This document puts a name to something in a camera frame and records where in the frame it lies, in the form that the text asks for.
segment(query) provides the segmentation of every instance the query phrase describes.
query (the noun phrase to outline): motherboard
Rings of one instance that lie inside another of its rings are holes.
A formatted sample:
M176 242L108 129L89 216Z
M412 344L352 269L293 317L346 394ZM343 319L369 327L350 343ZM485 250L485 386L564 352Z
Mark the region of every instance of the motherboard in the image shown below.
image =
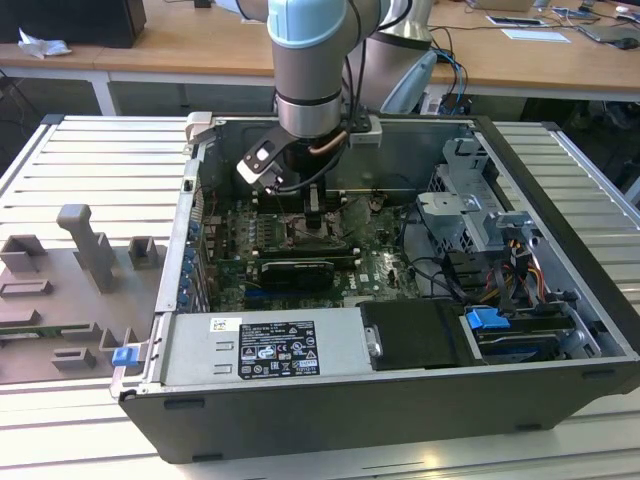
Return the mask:
M313 229L286 197L212 199L207 207L212 311L353 307L420 296L398 246L406 206L383 194L328 198L322 226Z

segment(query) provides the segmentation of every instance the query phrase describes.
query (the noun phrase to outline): metal bracket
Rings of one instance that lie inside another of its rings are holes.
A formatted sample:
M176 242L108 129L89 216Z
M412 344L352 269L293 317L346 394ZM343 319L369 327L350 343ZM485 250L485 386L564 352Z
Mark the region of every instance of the metal bracket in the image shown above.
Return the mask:
M278 125L249 149L236 165L236 170L250 185L259 181L265 188L275 187L282 183L282 168L276 163L276 157L298 140Z
M482 171L489 159L489 154L475 138L449 140L442 153L451 170Z

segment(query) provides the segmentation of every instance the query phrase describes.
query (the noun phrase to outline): blue latch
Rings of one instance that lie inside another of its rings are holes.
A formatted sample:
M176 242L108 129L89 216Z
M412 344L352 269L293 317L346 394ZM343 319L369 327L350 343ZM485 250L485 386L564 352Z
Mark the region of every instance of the blue latch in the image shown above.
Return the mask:
M140 347L118 347L113 352L111 364L114 367L137 367Z
M467 321L472 329L509 328L511 324L505 317L498 315L497 308L474 308L467 313Z

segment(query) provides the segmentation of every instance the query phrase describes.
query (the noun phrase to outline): computer case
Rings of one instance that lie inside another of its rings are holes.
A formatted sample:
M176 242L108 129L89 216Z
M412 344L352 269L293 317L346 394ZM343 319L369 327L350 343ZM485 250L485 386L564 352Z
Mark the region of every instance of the computer case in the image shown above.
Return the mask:
M0 0L0 42L18 29L44 40L131 48L147 17L143 0Z

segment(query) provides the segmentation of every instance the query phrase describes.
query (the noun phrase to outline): paper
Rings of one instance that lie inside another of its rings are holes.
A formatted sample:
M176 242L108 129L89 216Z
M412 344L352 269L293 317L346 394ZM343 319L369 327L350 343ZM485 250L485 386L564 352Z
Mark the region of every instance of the paper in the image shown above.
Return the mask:
M508 28L503 28L502 31L511 40L533 40L535 42L571 43L571 40L558 32L536 32L533 30L512 30Z
M62 40L40 40L39 38L27 35L20 29L20 41L18 46L20 49L34 57L38 57L40 60L44 59L45 55L66 55L71 53L67 44Z

